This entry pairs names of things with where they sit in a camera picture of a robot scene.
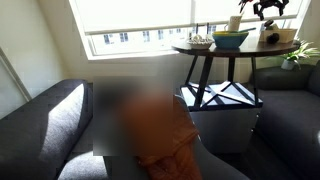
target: table top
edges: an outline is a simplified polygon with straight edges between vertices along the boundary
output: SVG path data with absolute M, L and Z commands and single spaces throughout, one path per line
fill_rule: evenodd
M 191 49 L 191 46 L 185 41 L 174 43 L 172 48 L 180 53 L 188 55 L 198 55 L 207 57 L 265 57 L 265 56 L 277 56 L 286 53 L 293 52 L 299 49 L 300 45 L 298 41 L 291 41 L 289 43 L 276 43 L 268 44 L 266 42 L 255 43 L 244 42 L 237 49 L 220 49 L 213 43 L 209 49 L 196 50 Z

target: white wall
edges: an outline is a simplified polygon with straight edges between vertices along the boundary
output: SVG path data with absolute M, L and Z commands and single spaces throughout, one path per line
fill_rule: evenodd
M 0 46 L 32 97 L 68 77 L 36 0 L 0 0 Z M 25 103 L 0 63 L 0 118 Z
M 130 58 L 107 61 L 88 61 L 80 41 L 72 11 L 68 0 L 38 0 L 53 32 L 62 57 L 68 67 L 71 77 L 84 78 L 92 81 L 94 76 L 103 75 L 133 75 L 133 74 L 166 74 L 172 77 L 174 85 L 183 82 L 187 76 L 192 57 L 187 55 L 168 55 L 149 58 Z M 319 29 L 316 19 L 311 20 Z M 235 80 L 248 81 L 251 73 L 251 64 L 248 59 L 236 62 Z M 280 61 L 262 59 L 257 62 L 258 67 L 278 65 Z M 197 64 L 192 79 L 198 80 L 202 63 Z M 227 75 L 225 59 L 214 61 L 210 75 L 211 80 L 224 80 Z

